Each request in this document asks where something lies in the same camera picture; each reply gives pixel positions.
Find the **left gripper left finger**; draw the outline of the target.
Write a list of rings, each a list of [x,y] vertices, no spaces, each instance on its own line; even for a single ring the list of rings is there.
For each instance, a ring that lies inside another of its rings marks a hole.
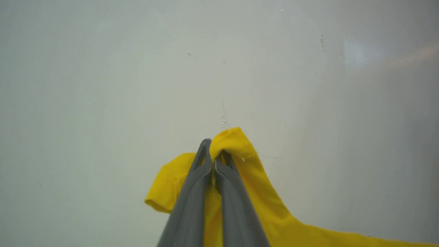
[[[205,194],[213,170],[211,142],[200,143],[157,247],[203,247]]]

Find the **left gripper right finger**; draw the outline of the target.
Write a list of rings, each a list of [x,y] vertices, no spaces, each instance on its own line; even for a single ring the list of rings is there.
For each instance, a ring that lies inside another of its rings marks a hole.
[[[221,194],[223,247],[270,247],[232,155],[214,160],[215,187]]]

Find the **yellow printed T-shirt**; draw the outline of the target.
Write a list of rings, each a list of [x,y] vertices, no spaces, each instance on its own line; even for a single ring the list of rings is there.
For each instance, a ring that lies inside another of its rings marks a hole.
[[[236,161],[271,247],[439,247],[431,243],[380,239],[304,224],[282,202],[254,146],[241,128],[222,131],[213,138],[210,155],[219,155],[221,150],[229,151]],[[183,153],[162,166],[145,203],[158,212],[171,213],[194,158],[195,153]]]

